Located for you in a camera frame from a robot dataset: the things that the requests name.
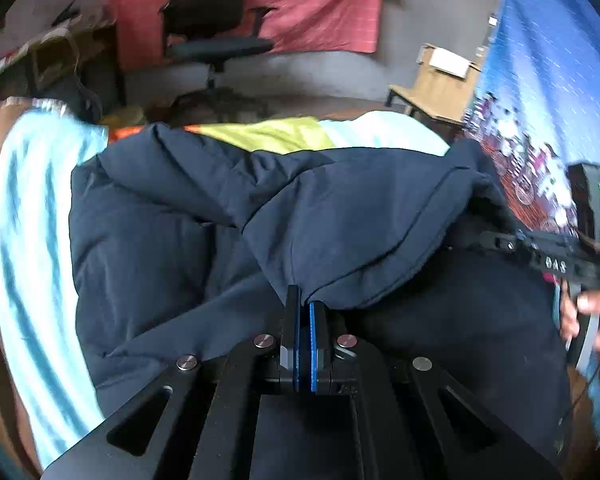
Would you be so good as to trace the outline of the wooden desk with shelf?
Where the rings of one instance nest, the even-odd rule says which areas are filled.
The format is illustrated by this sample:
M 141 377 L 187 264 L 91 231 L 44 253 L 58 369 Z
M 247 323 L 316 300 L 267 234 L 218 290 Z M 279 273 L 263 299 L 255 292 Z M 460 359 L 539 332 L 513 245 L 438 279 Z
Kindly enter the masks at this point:
M 97 124 L 128 104 L 117 23 L 75 18 L 43 32 L 0 61 L 0 102 L 54 99 Z

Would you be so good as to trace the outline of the black office chair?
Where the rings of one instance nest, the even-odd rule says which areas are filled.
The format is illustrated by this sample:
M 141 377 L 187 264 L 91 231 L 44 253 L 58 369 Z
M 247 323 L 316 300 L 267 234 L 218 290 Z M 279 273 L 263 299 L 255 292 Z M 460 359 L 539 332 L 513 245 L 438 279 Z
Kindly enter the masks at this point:
M 160 8 L 163 56 L 174 64 L 208 67 L 204 88 L 177 96 L 169 107 L 170 117 L 198 105 L 212 110 L 219 122 L 236 122 L 241 110 L 250 110 L 260 119 L 271 116 L 267 102 L 216 84 L 216 76 L 225 72 L 228 61 L 274 48 L 273 40 L 261 36 L 264 19 L 275 10 L 272 6 L 250 8 L 251 32 L 231 34 L 242 24 L 245 10 L 245 0 L 169 0 Z

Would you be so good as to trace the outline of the pink checked wall cloth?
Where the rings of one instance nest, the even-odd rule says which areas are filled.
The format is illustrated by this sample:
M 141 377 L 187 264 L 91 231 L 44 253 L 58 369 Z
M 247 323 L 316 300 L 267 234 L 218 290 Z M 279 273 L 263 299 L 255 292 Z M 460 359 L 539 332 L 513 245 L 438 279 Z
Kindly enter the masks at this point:
M 168 0 L 106 0 L 117 21 L 125 70 L 163 63 L 159 8 Z M 376 51 L 382 0 L 245 0 L 247 9 L 272 6 L 262 35 L 278 52 Z

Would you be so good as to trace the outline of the dark navy puffer jacket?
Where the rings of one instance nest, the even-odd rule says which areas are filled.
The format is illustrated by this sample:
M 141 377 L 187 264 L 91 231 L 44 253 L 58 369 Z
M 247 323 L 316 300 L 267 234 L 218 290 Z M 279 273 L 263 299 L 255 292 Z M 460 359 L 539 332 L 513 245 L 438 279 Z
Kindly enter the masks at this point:
M 163 124 L 71 175 L 76 333 L 104 414 L 166 366 L 261 333 L 288 288 L 440 365 L 548 460 L 569 408 L 554 289 L 469 247 L 512 234 L 491 159 L 398 148 L 248 152 Z

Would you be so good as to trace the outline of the white paper on chair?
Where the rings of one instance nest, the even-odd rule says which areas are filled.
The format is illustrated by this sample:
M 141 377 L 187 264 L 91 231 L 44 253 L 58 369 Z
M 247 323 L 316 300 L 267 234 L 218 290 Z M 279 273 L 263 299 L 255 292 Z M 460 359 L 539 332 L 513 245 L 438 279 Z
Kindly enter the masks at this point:
M 446 73 L 456 78 L 465 79 L 470 69 L 471 62 L 468 58 L 460 56 L 450 50 L 434 47 L 429 60 L 429 65 L 439 72 Z

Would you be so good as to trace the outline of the multicolour striped bed quilt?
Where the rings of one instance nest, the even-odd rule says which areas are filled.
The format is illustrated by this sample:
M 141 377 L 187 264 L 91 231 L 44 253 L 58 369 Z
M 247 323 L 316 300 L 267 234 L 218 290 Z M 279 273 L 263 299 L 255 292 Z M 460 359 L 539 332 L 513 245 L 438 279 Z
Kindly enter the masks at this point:
M 0 438 L 40 474 L 101 420 L 76 336 L 70 174 L 133 128 L 93 126 L 58 102 L 0 103 Z

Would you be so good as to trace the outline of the blue patterned hanging curtain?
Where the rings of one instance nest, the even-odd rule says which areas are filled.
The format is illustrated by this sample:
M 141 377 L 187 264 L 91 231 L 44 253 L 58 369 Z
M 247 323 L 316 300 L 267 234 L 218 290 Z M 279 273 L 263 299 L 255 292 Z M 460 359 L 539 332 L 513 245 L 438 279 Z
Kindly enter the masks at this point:
M 520 221 L 579 231 L 567 168 L 600 165 L 600 8 L 501 0 L 469 113 L 468 133 L 493 158 Z

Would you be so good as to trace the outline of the light wooden chair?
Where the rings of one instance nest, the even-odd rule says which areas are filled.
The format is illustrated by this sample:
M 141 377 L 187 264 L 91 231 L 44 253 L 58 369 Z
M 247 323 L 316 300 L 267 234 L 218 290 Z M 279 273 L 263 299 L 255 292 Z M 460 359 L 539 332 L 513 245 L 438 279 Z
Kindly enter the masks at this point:
M 385 107 L 392 107 L 395 99 L 401 100 L 410 116 L 424 114 L 433 122 L 453 127 L 463 125 L 465 110 L 474 98 L 481 73 L 481 63 L 471 62 L 465 79 L 439 72 L 429 65 L 433 44 L 423 44 L 418 52 L 418 72 L 411 88 L 390 84 Z

